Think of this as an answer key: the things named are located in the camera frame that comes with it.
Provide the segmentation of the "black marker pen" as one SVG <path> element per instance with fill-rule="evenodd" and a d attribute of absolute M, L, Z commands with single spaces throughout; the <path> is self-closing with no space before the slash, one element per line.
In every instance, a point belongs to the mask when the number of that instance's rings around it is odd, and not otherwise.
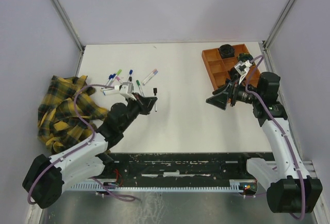
<path fill-rule="evenodd" d="M 157 92 L 158 92 L 157 88 L 153 88 L 153 93 L 154 93 L 155 97 L 157 96 Z M 156 103 L 154 104 L 154 110 L 155 110 L 155 112 L 157 112 L 157 104 Z"/>

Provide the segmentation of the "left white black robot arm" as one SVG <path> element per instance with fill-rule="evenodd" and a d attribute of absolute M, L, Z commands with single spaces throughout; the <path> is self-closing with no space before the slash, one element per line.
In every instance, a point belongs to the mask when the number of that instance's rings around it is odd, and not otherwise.
<path fill-rule="evenodd" d="M 114 104 L 103 123 L 82 142 L 50 157 L 37 156 L 22 183 L 28 203 L 46 209 L 71 186 L 98 175 L 110 177 L 114 165 L 104 152 L 124 137 L 125 130 L 139 115 L 149 115 L 156 101 L 155 96 L 133 93 L 127 104 Z"/>

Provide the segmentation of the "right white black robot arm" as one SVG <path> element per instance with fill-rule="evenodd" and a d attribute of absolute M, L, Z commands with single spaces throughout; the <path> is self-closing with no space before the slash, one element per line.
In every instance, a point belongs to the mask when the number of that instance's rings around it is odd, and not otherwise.
<path fill-rule="evenodd" d="M 323 186 L 310 175 L 295 147 L 286 110 L 277 100 L 280 79 L 275 73 L 263 72 L 255 87 L 228 80 L 213 91 L 206 103 L 222 110 L 238 101 L 253 106 L 253 114 L 271 145 L 276 169 L 262 158 L 251 158 L 237 164 L 237 174 L 255 177 L 266 190 L 273 213 L 311 213 Z"/>

